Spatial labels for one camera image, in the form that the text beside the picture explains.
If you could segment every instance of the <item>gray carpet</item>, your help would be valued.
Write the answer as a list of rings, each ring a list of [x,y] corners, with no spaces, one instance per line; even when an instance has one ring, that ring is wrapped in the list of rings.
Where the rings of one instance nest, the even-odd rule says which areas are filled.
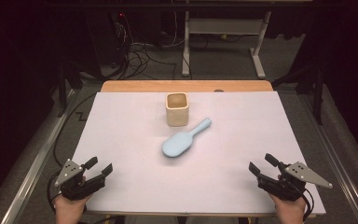
[[[235,43],[210,40],[207,48],[205,48],[205,42],[202,38],[194,37],[191,40],[190,45],[193,49],[190,54],[190,67],[193,79],[257,79],[248,52],[248,48],[255,44],[254,37],[245,37]],[[267,80],[272,81],[288,72],[301,41],[302,38],[294,38],[290,41],[281,37],[266,39],[260,51],[260,58],[267,74]],[[149,61],[141,75],[130,79],[172,79],[172,74],[174,79],[190,79],[190,77],[181,76],[181,47],[166,49],[147,47],[147,53],[154,60],[169,64]],[[140,62],[134,59],[131,64],[136,66]],[[109,66],[104,66],[103,71],[108,74],[112,70]],[[127,75],[132,74],[133,71],[134,69],[130,68]],[[282,99],[282,104],[294,130],[297,142],[308,166],[323,175],[335,186],[333,189],[319,189],[327,214],[310,219],[307,223],[358,223],[358,217],[353,212],[354,208],[347,199],[345,188],[339,179],[339,175],[333,169],[333,164],[326,152],[325,142],[320,136],[320,131],[318,132],[318,127],[315,127],[312,116],[310,116],[307,109],[309,97],[297,95],[294,86],[295,84],[284,84],[277,88],[277,91]],[[74,106],[99,91],[100,88],[101,83],[98,81],[87,81],[84,88],[76,94],[77,98]],[[76,112],[83,113],[83,118],[86,118],[90,112],[92,100],[93,98],[88,99],[76,110]],[[51,132],[51,123],[56,119],[57,110],[56,106],[45,124],[35,134],[33,141],[24,149],[6,182],[0,188],[0,222],[10,207],[38,153],[38,149],[43,145],[43,139],[46,139]],[[327,88],[324,90],[322,112],[324,133],[345,164],[346,171],[358,190],[358,146],[348,131],[344,120],[337,112]],[[80,114],[74,113],[62,128],[56,146],[57,157],[60,162],[71,158],[76,149],[85,125],[85,121],[79,118]],[[24,205],[23,211],[18,217],[18,223],[54,223],[54,214],[48,206],[46,191],[49,178],[59,169],[60,167],[50,155],[27,204]],[[85,215],[83,218],[88,223],[94,223],[104,218],[104,216]],[[260,218],[259,223],[278,223],[278,221],[274,217]]]

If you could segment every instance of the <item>robotic arm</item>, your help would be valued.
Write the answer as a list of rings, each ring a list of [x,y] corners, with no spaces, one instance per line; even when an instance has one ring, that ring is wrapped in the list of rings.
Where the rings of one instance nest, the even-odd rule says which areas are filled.
[[[313,205],[310,207],[310,202],[304,196],[306,183],[309,182],[328,189],[331,189],[333,185],[299,161],[294,164],[285,164],[268,153],[265,159],[274,167],[278,166],[281,176],[275,180],[262,175],[260,170],[250,162],[249,170],[257,177],[257,186],[284,201],[294,202],[300,197],[303,198],[308,207],[303,217],[305,221],[313,209]]]
[[[60,187],[62,196],[71,201],[80,200],[103,188],[105,178],[113,171],[112,163],[106,166],[100,175],[83,181],[84,172],[97,162],[98,159],[93,157],[85,164],[79,166],[68,159],[54,184],[56,187]]]

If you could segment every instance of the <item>dark background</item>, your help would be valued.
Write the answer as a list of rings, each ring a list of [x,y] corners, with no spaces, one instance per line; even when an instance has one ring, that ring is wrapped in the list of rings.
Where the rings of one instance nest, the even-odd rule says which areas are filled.
[[[158,45],[161,30],[174,33],[172,13],[125,13],[138,36],[150,43]],[[253,17],[257,13],[244,15]],[[228,16],[224,12],[213,15],[243,16]],[[197,16],[211,14],[200,12]],[[71,20],[59,23],[60,17]],[[183,17],[184,12],[178,12],[179,36],[184,33]],[[0,1],[0,185],[53,106],[50,93],[57,86],[61,61],[72,60],[76,71],[89,69],[99,73],[98,63],[102,59],[95,55],[92,46],[96,34],[88,33],[85,18],[81,13],[51,18],[40,1]],[[53,21],[57,22],[54,31]],[[358,1],[345,9],[317,14],[308,10],[272,13],[267,37],[284,34],[291,38],[304,33],[307,36],[292,71],[322,58],[324,83],[358,142]],[[117,46],[109,43],[108,48],[114,50]]]

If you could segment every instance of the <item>white table surface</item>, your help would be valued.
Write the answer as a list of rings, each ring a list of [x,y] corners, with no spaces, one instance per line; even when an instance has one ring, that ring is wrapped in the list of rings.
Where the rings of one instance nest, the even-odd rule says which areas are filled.
[[[169,127],[166,92],[99,92],[73,157],[92,178],[109,163],[113,172],[105,187],[88,202],[96,213],[263,216],[275,214],[267,193],[248,170],[252,161],[264,175],[278,168],[266,153],[284,163],[304,162],[275,91],[189,92],[189,123]],[[171,135],[190,131],[205,118],[212,125],[196,135],[191,149],[177,159],[164,157],[161,144]],[[317,189],[307,184],[315,207],[324,214]]]

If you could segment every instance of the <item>wire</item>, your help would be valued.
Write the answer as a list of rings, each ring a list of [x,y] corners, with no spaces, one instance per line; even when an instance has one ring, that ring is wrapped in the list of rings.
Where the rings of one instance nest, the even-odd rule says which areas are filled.
[[[129,67],[129,62],[128,62],[127,58],[124,58],[123,63],[120,65],[118,70],[113,72],[112,74],[108,75],[107,77],[111,78],[111,77],[118,76],[122,73],[125,73],[127,71],[128,67]]]
[[[117,37],[120,37],[120,35],[123,34],[123,41],[121,42],[121,44],[118,44],[118,42],[116,41],[117,45],[122,47],[126,43],[126,40],[127,40],[126,28],[124,28],[124,26],[118,22],[115,22],[115,28],[117,29]]]
[[[137,74],[137,71],[141,68],[141,66],[144,66],[144,65],[147,66],[147,60],[141,58],[141,56],[138,54],[138,52],[141,52],[141,51],[139,51],[139,50],[134,51],[134,49],[132,48],[131,54],[134,54],[134,55],[137,56],[137,57],[133,57],[133,58],[130,58],[130,56],[129,56],[130,53],[127,52],[128,67],[131,68],[131,69],[133,69],[133,70],[135,70],[131,75],[129,75],[129,77],[133,77],[133,76],[138,75],[138,74]],[[133,65],[133,64],[131,64],[131,61],[133,61],[133,60],[135,60],[135,59],[138,59],[138,60],[140,61],[140,63],[139,63],[138,65]],[[126,76],[126,73],[127,73],[127,69],[126,69],[125,72],[121,73],[121,75],[120,75],[120,77],[118,78],[118,80],[126,79],[126,78],[127,78],[127,77],[125,77],[125,76]]]
[[[56,173],[54,173],[54,175],[52,175],[50,180],[48,181],[48,188],[47,188],[48,205],[50,205],[50,208],[51,208],[51,210],[53,211],[54,214],[55,214],[55,208],[54,208],[54,204],[52,203],[52,201],[60,194],[57,194],[56,196],[51,198],[50,187],[51,187],[51,183],[53,182],[53,179],[55,177],[57,177],[60,174],[60,172],[61,172],[61,170],[57,171]]]
[[[177,32],[178,32],[178,22],[177,22],[176,11],[173,12],[173,15],[174,15],[174,17],[175,17],[175,36],[174,36],[174,38],[173,38],[172,43],[171,43],[169,46],[172,46],[172,45],[175,43],[175,41],[176,41],[176,36],[177,36]]]
[[[303,216],[303,221],[305,222],[305,220],[307,219],[307,217],[308,217],[308,216],[310,215],[310,213],[312,212],[313,206],[315,205],[314,200],[313,200],[313,197],[312,197],[312,195],[310,194],[310,192],[309,192],[307,189],[305,189],[305,190],[307,191],[307,193],[310,195],[311,199],[312,199],[312,206],[310,206],[310,201],[308,201],[308,199],[307,199],[307,197],[304,195],[304,193],[302,193],[302,192],[298,189],[298,187],[296,187],[296,186],[293,185],[292,183],[290,183],[290,182],[287,182],[287,183],[290,185],[290,187],[292,187],[293,189],[295,189],[295,190],[301,195],[301,198],[304,199],[304,201],[305,201],[305,203],[306,203],[306,205],[307,205],[307,212],[305,212],[305,214],[304,214],[304,216]]]
[[[162,48],[171,48],[171,47],[176,47],[176,46],[180,46],[183,43],[185,43],[185,40],[183,39],[181,42],[174,44],[174,45],[162,45]],[[147,44],[147,43],[140,43],[140,42],[135,42],[133,43],[133,45],[146,45],[146,46],[150,46],[150,47],[155,47],[155,45],[152,44]]]
[[[133,43],[133,38],[132,38],[131,28],[130,28],[129,21],[127,20],[127,16],[126,16],[126,14],[124,14],[124,13],[123,13],[123,17],[124,17],[124,19],[126,20],[126,23],[127,23],[127,28],[129,29],[129,34],[130,34],[131,43]]]
[[[183,58],[183,61],[185,61],[185,63],[187,64],[188,66],[188,74],[190,75],[190,80],[193,80],[193,75],[191,73],[191,68],[190,68],[190,64],[187,62],[186,58],[185,58],[185,55],[182,55],[182,58]]]
[[[140,62],[139,62],[139,64],[136,64],[136,65],[131,64],[130,68],[135,70],[135,71],[132,72],[131,75],[122,77],[121,79],[128,79],[130,77],[134,77],[134,76],[137,76],[137,75],[143,75],[145,77],[149,77],[149,78],[158,80],[157,78],[154,78],[154,77],[151,77],[151,76],[148,76],[148,75],[144,74],[144,71],[146,70],[149,62],[172,65],[173,66],[172,79],[174,79],[174,73],[175,73],[176,66],[177,66],[176,63],[165,63],[165,62],[161,62],[161,61],[158,61],[156,59],[153,59],[147,52],[147,46],[153,46],[153,45],[136,42],[136,43],[133,43],[133,46],[140,46],[141,48],[136,49],[135,51],[132,52],[132,54],[135,54],[136,57],[131,58],[130,61],[134,61],[134,60],[138,59]]]
[[[54,157],[54,160],[57,162],[57,164],[59,166],[62,167],[62,164],[58,161],[58,158],[57,158],[57,144],[58,144],[58,141],[60,140],[60,137],[61,137],[61,134],[62,134],[62,130],[64,129],[66,123],[68,122],[69,118],[72,117],[72,115],[75,113],[75,111],[81,106],[83,105],[86,101],[88,101],[88,99],[90,99],[91,97],[95,96],[97,93],[93,93],[92,95],[86,97],[86,99],[84,99],[83,101],[81,101],[76,107],[74,110],[72,110],[72,112],[69,114],[69,116],[66,118],[65,122],[63,123],[60,131],[58,132],[58,135],[57,135],[57,138],[56,138],[56,141],[54,143],[54,147],[53,147],[53,157]]]

